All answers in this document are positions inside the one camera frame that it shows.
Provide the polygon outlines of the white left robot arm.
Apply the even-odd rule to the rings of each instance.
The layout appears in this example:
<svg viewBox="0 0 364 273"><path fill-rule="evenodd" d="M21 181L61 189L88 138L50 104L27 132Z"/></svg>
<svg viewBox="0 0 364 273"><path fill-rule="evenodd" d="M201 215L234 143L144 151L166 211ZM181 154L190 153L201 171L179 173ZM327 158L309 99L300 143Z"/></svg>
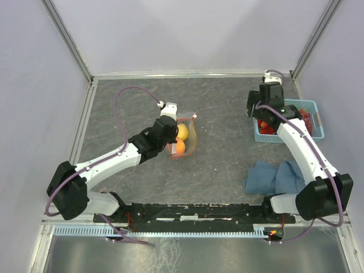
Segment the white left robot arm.
<svg viewBox="0 0 364 273"><path fill-rule="evenodd" d="M62 162L46 190L47 205L54 204L57 212L46 210L46 215L62 216L67 221L89 212L103 214L114 222L123 220L126 208L122 200L115 193L97 193L92 188L119 171L156 157L176 141L177 131L177 118L163 114L153 126L107 154L76 165Z"/></svg>

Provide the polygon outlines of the clear zip bag orange zipper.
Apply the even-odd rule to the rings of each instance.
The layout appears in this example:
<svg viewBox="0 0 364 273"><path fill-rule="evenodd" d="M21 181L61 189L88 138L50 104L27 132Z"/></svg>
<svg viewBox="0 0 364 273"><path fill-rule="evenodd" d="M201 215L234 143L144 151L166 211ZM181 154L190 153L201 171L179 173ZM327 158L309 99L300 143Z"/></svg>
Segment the clear zip bag orange zipper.
<svg viewBox="0 0 364 273"><path fill-rule="evenodd" d="M176 153L176 143L167 145L167 152L170 154L171 159L183 158L193 154L194 150L197 148L198 137L195 126L195 119L197 118L197 113L193 111L180 113L177 115L177 125L180 123L186 124L189 129L188 138L184 141L185 143L185 153Z"/></svg>

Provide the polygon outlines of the orange peach fruit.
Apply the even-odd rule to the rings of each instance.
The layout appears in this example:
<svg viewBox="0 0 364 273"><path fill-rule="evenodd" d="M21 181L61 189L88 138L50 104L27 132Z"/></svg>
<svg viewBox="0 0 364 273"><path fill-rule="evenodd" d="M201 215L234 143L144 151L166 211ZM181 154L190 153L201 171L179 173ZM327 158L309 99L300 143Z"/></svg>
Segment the orange peach fruit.
<svg viewBox="0 0 364 273"><path fill-rule="evenodd" d="M177 142L176 142L176 153L177 154L183 154L185 153L185 143L183 140L176 138Z"/></svg>

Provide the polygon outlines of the yellow mango fruit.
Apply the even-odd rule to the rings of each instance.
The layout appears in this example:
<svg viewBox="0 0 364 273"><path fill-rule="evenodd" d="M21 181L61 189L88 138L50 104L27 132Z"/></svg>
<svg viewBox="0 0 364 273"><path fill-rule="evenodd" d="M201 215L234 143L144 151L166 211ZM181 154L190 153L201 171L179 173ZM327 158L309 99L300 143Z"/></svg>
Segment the yellow mango fruit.
<svg viewBox="0 0 364 273"><path fill-rule="evenodd" d="M177 128L178 128L177 138L182 141L185 141L189 135L189 129L187 128L186 124L180 123L177 125Z"/></svg>

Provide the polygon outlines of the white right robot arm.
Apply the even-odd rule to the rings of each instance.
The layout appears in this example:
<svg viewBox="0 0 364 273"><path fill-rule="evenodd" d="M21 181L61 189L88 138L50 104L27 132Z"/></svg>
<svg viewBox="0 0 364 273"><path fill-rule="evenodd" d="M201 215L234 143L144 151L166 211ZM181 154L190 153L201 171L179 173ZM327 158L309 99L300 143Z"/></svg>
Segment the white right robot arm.
<svg viewBox="0 0 364 273"><path fill-rule="evenodd" d="M281 82L263 80L259 90L250 91L247 115L267 122L285 143L303 174L305 187L298 194L282 193L268 198L261 216L275 222L283 213L298 214L306 221L319 219L334 227L344 222L353 179L340 174L310 136L303 116L294 105L284 102Z"/></svg>

